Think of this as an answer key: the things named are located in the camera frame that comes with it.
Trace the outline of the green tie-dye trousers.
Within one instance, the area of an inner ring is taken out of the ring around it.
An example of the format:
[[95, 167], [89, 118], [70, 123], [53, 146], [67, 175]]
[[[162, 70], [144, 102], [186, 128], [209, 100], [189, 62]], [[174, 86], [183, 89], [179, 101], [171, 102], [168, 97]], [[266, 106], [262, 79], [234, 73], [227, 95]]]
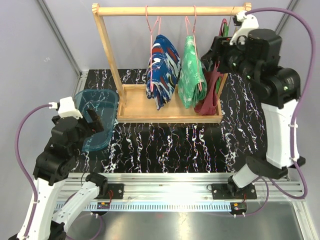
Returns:
[[186, 109], [194, 108], [207, 95], [208, 85], [202, 70], [202, 63], [197, 56], [194, 38], [190, 35], [185, 39], [177, 84], [179, 98]]

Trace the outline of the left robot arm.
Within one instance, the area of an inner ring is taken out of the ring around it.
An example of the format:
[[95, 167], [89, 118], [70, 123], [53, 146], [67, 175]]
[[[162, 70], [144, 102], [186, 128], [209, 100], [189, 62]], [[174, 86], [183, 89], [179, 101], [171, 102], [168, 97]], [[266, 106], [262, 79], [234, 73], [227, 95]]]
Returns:
[[108, 179], [92, 172], [84, 184], [57, 212], [54, 211], [59, 193], [69, 173], [76, 165], [86, 138], [104, 130], [100, 117], [87, 110], [91, 122], [83, 116], [69, 113], [52, 118], [54, 127], [43, 152], [36, 158], [33, 175], [21, 169], [31, 184], [32, 198], [24, 223], [12, 240], [65, 240], [67, 232], [83, 209], [95, 198], [107, 196]]

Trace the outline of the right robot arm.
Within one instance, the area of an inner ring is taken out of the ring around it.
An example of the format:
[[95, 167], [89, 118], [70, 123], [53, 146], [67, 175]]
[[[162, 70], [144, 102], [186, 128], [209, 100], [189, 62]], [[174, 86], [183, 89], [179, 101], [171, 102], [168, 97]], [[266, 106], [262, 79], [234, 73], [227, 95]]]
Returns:
[[231, 37], [215, 36], [201, 57], [205, 68], [217, 67], [221, 74], [236, 74], [249, 82], [261, 104], [267, 135], [267, 149], [245, 159], [245, 165], [226, 184], [230, 197], [239, 198], [259, 177], [278, 180], [289, 168], [305, 164], [298, 153], [291, 122], [301, 96], [301, 80], [292, 68], [279, 66], [282, 38], [271, 29], [258, 28]]

